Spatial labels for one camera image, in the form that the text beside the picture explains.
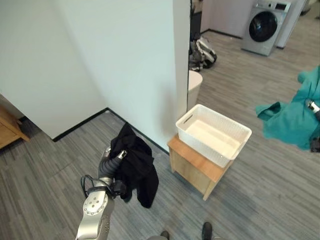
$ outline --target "black cloth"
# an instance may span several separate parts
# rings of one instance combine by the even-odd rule
[[[159,185],[156,168],[153,165],[151,148],[138,137],[126,122],[118,136],[111,141],[110,158],[115,158],[122,150],[126,157],[116,173],[115,180],[121,180],[127,187],[127,193],[121,198],[128,202],[132,190],[137,190],[137,199],[145,208],[150,208]]]

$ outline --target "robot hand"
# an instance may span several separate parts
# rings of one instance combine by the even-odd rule
[[[320,122],[320,107],[318,107],[313,100],[307,99],[306,106],[313,111],[316,119]]]
[[[114,182],[114,176],[127,155],[125,150],[113,158],[109,158],[111,149],[107,148],[99,164],[99,179],[89,175],[81,178],[81,185],[86,197],[83,204],[83,217],[80,222],[76,240],[106,240],[110,229],[110,216],[114,210],[114,198],[124,194],[125,186],[121,182]],[[92,187],[85,189],[86,179]]]

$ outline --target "shoe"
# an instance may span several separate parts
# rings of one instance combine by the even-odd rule
[[[212,225],[210,222],[205,222],[202,227],[202,240],[211,240]]]
[[[170,240],[170,236],[167,231],[163,231],[160,236],[165,237],[166,239]]]

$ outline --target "teal shirt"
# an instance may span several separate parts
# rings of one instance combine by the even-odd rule
[[[320,107],[320,66],[298,75],[301,88],[291,103],[276,102],[255,108],[257,117],[263,120],[263,135],[287,144],[310,149],[310,139],[320,136],[320,122],[306,106],[310,99]]]

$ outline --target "wooden stool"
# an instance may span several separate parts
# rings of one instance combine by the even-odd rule
[[[20,131],[18,124],[21,122],[0,106],[0,149],[19,138],[29,141],[29,138]]]
[[[172,172],[179,173],[198,189],[205,201],[233,163],[233,160],[229,161],[224,168],[214,164],[182,142],[178,135],[174,136],[167,145],[170,150]]]

